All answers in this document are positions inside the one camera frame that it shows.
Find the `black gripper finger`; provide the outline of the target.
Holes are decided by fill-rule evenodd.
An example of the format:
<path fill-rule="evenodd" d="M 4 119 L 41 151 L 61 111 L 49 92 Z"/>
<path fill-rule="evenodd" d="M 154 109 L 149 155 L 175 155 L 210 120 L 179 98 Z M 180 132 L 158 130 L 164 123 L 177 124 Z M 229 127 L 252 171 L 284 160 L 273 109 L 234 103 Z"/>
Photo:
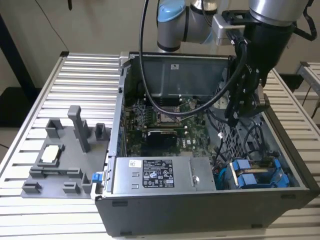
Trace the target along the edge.
<path fill-rule="evenodd" d="M 270 101 L 268 99 L 268 96 L 264 93 L 264 88 L 261 84 L 259 84 L 257 89 L 254 91 L 253 98 L 254 98 L 254 104 L 253 104 L 254 116 L 264 112 L 270 107 Z"/>
<path fill-rule="evenodd" d="M 237 83 L 229 91 L 229 102 L 225 109 L 224 116 L 227 119 L 227 124 L 230 127 L 235 127 L 238 123 L 237 117 L 234 117 L 234 113 L 239 105 L 239 97 L 242 89 L 242 78 L 239 77 Z"/>

